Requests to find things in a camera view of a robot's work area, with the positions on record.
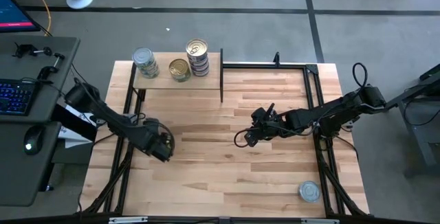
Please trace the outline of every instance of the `wooden table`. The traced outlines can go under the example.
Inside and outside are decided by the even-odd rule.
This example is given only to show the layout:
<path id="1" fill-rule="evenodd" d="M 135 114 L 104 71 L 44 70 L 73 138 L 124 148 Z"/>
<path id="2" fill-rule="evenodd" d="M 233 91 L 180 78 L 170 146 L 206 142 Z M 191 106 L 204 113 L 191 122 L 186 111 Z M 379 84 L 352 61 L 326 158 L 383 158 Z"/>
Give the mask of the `wooden table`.
<path id="1" fill-rule="evenodd" d="M 113 68 L 106 103 L 119 113 L 131 66 L 131 61 L 117 61 Z M 319 64 L 318 68 L 324 101 L 340 97 L 336 66 Z M 317 203 L 306 203 L 297 193 L 301 182 L 320 183 L 311 136 L 276 138 L 254 148 L 237 148 L 232 142 L 237 131 L 250 126 L 253 110 L 273 102 L 278 112 L 307 108 L 303 74 L 287 69 L 225 69 L 223 103 L 215 90 L 149 89 L 142 112 L 171 129 L 176 150 L 167 163 L 135 150 L 124 214 L 324 217 L 322 197 Z M 102 127 L 96 139 L 108 134 Z M 352 142 L 351 134 L 342 132 L 341 136 Z M 84 208 L 109 180 L 116 139 L 93 149 L 81 196 Z M 360 209 L 368 212 L 355 152 L 337 139 L 333 149 L 341 184 Z M 116 186 L 113 208 L 118 190 Z M 336 210 L 331 186 L 329 191 Z"/>

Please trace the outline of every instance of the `computer screen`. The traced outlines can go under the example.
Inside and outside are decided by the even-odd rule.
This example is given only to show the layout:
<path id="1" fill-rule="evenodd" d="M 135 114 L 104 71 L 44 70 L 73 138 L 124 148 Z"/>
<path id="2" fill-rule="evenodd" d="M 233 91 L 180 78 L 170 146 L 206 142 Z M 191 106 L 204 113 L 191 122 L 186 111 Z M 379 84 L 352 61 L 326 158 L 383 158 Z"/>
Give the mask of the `computer screen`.
<path id="1" fill-rule="evenodd" d="M 38 25 L 17 5 L 15 0 L 0 0 L 0 32 L 39 31 Z"/>

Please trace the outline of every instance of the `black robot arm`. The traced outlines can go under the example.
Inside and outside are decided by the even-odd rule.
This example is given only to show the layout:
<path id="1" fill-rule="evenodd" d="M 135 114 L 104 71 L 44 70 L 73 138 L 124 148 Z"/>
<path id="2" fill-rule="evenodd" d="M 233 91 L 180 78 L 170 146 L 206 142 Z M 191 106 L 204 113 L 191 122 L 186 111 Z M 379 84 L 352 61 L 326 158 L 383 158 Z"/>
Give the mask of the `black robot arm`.
<path id="1" fill-rule="evenodd" d="M 169 161 L 173 155 L 175 142 L 170 130 L 158 120 L 147 118 L 144 125 L 133 124 L 130 118 L 120 115 L 110 109 L 100 99 L 100 94 L 94 86 L 75 78 L 73 87 L 65 96 L 65 102 L 81 113 L 93 113 L 99 119 L 107 121 L 113 133 L 128 140 L 148 156 L 154 156 L 160 161 Z M 159 133 L 162 127 L 167 133 Z"/>
<path id="2" fill-rule="evenodd" d="M 324 137 L 334 137 L 341 126 L 356 121 L 360 114 L 385 111 L 385 99 L 377 87 L 366 85 L 336 100 L 313 109 L 295 109 L 277 114 L 272 104 L 268 110 L 259 108 L 251 114 L 252 127 L 245 134 L 247 145 L 253 147 L 262 139 L 311 135 L 319 127 Z"/>

